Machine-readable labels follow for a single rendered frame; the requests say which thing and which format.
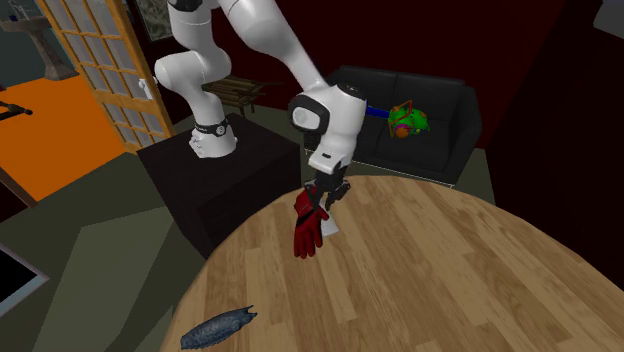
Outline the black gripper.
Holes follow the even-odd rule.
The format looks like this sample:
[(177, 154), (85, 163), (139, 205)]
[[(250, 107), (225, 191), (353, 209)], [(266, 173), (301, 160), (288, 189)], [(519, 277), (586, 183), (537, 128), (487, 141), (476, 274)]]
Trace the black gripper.
[(329, 211), (331, 205), (341, 200), (349, 191), (351, 184), (347, 179), (344, 179), (346, 170), (347, 166), (338, 163), (332, 173), (317, 170), (314, 180), (309, 180), (304, 183), (304, 189), (309, 202), (315, 210), (323, 208), (322, 201), (324, 190), (332, 190), (328, 192), (325, 200), (326, 211)]

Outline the red glove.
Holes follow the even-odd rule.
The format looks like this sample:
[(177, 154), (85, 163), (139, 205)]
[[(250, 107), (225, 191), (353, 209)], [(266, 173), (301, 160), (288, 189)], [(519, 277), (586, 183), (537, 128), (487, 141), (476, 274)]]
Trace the red glove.
[(293, 207), (297, 213), (293, 238), (294, 256), (302, 259), (313, 257), (316, 248), (323, 245), (321, 219), (326, 219), (327, 214), (321, 208), (313, 208), (305, 190), (297, 196)]

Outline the white card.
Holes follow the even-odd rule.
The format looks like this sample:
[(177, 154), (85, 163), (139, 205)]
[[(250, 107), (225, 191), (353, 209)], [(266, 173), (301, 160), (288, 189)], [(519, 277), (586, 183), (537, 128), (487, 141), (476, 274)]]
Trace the white card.
[(331, 212), (326, 207), (327, 196), (324, 196), (319, 203), (319, 207), (327, 214), (326, 219), (321, 219), (321, 234), (323, 238), (332, 236), (339, 232), (338, 226), (331, 215)]

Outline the dark robot stand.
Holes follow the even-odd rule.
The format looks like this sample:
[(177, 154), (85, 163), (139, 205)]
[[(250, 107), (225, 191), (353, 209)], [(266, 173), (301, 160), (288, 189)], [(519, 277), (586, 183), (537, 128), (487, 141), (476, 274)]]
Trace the dark robot stand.
[(250, 216), (301, 187), (298, 143), (236, 113), (235, 150), (199, 158), (182, 132), (138, 156), (184, 237), (205, 258)]

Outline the black sofa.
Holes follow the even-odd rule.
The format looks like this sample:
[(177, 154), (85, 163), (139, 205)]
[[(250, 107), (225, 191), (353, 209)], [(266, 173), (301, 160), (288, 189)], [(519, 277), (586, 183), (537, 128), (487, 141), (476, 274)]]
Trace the black sofa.
[(464, 81), (343, 65), (326, 77), (348, 83), (373, 108), (389, 110), (408, 100), (427, 115), (428, 131), (392, 137), (387, 122), (366, 115), (353, 159), (446, 184), (455, 184), (482, 133), (476, 91)]

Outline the round wooden table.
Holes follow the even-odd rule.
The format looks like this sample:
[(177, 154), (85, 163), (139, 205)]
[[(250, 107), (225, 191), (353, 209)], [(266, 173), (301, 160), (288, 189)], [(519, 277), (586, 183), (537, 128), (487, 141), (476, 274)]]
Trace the round wooden table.
[[(339, 232), (296, 258), (294, 193), (237, 228), (181, 299), (159, 352), (624, 352), (624, 290), (541, 230), (479, 198), (354, 176)], [(180, 338), (223, 312), (223, 342)]]

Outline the wooden slatted bench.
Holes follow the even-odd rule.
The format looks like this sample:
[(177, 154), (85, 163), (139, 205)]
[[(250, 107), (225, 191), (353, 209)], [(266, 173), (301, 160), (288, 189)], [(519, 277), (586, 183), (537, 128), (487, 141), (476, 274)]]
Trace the wooden slatted bench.
[(255, 100), (265, 96), (262, 89), (268, 86), (281, 85), (281, 82), (261, 82), (228, 75), (227, 77), (205, 83), (202, 90), (215, 94), (223, 105), (239, 109), (240, 115), (245, 117), (245, 107), (249, 106), (251, 112), (255, 112)]

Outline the blue-grey fish-shaped object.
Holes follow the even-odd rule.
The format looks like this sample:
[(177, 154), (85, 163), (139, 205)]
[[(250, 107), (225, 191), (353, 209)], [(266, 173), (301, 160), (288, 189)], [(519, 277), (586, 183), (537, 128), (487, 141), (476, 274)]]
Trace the blue-grey fish-shaped object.
[(251, 308), (223, 312), (197, 325), (180, 338), (181, 349), (203, 349), (223, 342), (257, 316)]

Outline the wooden door with glass panes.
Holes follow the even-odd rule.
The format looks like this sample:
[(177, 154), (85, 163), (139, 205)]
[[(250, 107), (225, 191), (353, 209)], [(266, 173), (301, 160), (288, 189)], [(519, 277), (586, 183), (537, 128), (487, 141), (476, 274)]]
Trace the wooden door with glass panes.
[(122, 0), (37, 3), (126, 151), (175, 134)]

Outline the wall picture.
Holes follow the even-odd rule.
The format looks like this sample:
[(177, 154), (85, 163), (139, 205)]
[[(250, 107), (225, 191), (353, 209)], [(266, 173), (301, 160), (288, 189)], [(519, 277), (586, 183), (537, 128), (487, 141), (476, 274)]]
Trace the wall picture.
[(167, 0), (134, 0), (147, 36), (151, 42), (173, 36)]

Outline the grey pedestal sink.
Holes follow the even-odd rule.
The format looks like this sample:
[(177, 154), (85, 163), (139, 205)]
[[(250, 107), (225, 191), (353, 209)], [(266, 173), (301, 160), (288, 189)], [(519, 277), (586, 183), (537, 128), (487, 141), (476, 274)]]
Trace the grey pedestal sink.
[(26, 33), (30, 37), (45, 64), (44, 77), (60, 81), (78, 76), (79, 73), (75, 69), (63, 63), (45, 38), (44, 31), (51, 28), (48, 19), (45, 16), (30, 17), (24, 5), (19, 5), (15, 0), (6, 1), (13, 11), (13, 16), (9, 20), (0, 20), (0, 28), (8, 33)]

